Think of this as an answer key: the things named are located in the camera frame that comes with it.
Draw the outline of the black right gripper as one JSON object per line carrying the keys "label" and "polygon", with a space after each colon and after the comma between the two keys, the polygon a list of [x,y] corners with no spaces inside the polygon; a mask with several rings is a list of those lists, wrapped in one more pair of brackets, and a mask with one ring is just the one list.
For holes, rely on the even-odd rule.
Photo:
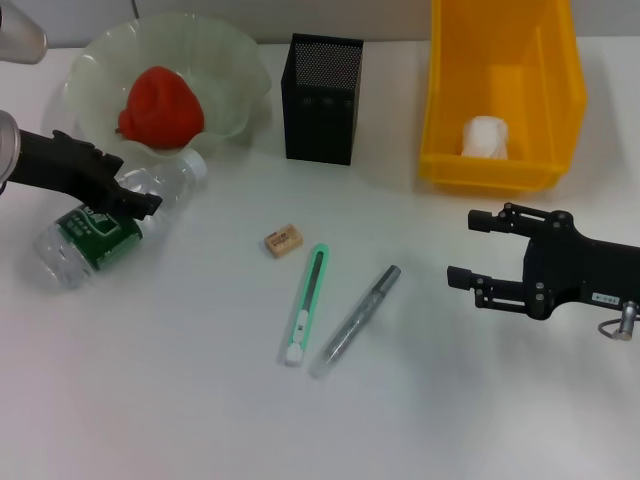
{"label": "black right gripper", "polygon": [[477,308],[546,320],[566,303],[620,311],[625,302],[639,301],[639,249],[582,235],[567,212],[505,203],[496,215],[470,210],[467,220],[472,231],[529,238],[523,283],[447,268],[448,285],[472,291]]}

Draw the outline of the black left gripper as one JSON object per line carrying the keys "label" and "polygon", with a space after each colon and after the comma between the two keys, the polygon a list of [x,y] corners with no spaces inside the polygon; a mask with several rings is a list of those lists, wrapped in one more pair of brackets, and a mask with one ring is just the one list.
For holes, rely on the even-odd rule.
{"label": "black left gripper", "polygon": [[120,188],[117,174],[123,164],[120,157],[62,131],[47,138],[22,130],[14,181],[67,194],[101,214],[134,219],[153,215],[162,198]]}

